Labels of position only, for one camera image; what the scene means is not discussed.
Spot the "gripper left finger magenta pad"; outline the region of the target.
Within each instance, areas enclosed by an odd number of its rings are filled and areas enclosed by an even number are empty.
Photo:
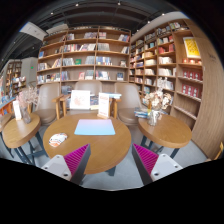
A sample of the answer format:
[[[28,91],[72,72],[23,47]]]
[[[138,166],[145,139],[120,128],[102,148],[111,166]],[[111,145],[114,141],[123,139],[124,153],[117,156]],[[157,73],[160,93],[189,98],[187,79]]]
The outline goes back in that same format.
[[[42,169],[79,185],[84,177],[84,171],[90,155],[90,145],[87,144],[65,156],[54,156]]]

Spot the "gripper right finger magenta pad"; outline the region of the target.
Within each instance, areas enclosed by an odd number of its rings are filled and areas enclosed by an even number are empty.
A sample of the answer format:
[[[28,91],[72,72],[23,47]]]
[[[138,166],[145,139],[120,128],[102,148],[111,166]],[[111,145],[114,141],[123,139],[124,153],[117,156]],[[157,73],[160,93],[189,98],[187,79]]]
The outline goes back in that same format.
[[[132,145],[132,155],[143,185],[148,185],[182,169],[167,154],[158,155],[137,144]]]

